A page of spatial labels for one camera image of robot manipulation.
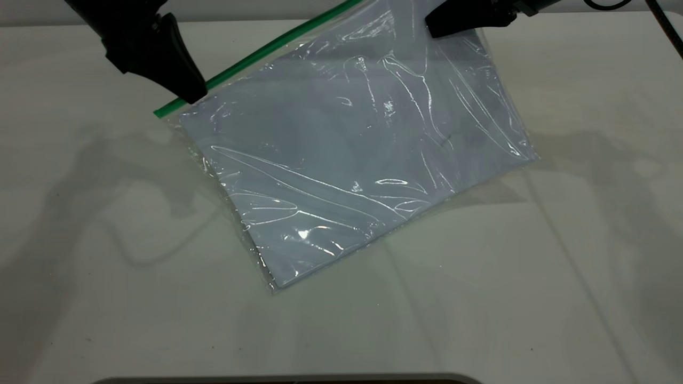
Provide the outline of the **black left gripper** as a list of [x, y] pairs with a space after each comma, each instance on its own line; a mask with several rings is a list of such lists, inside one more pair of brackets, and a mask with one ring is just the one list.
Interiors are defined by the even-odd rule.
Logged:
[[100, 37], [105, 56], [122, 73], [153, 81], [188, 104], [208, 93], [165, 1], [66, 1]]

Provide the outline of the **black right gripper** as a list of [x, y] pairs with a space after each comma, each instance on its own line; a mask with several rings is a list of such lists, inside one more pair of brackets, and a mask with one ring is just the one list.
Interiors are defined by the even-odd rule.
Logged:
[[510, 25], [517, 14], [529, 15], [527, 1], [481, 1], [482, 8], [444, 8], [425, 17], [425, 25], [434, 38], [451, 36], [471, 29]]

